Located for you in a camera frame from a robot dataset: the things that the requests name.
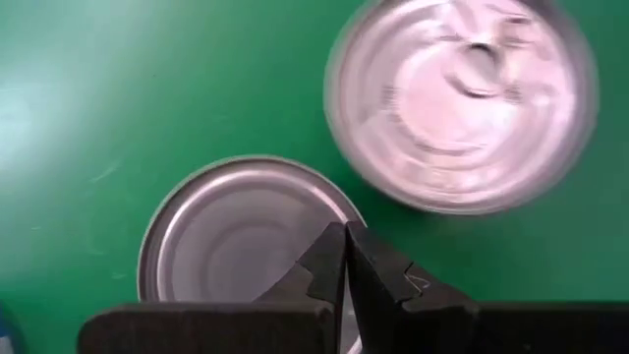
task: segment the metal can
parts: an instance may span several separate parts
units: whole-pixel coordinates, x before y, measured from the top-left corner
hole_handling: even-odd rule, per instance
[[[598,84],[584,37],[546,0],[369,4],[326,72],[342,152],[388,196],[481,214],[556,183],[595,125]]]
[[[332,182],[297,162],[245,156],[211,164],[158,208],[138,266],[143,301],[251,302],[330,222],[363,221]],[[343,352],[361,342],[346,284]]]

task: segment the tin can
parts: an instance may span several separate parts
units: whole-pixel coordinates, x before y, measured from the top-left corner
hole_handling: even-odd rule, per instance
[[[564,176],[595,125],[598,84],[552,1],[392,0],[347,25],[324,96],[336,143],[376,188],[482,214]]]
[[[140,299],[252,302],[330,222],[357,220],[364,222],[332,182],[295,161],[219,161],[182,182],[158,208],[140,254]],[[341,349],[356,348],[358,325],[346,284]]]

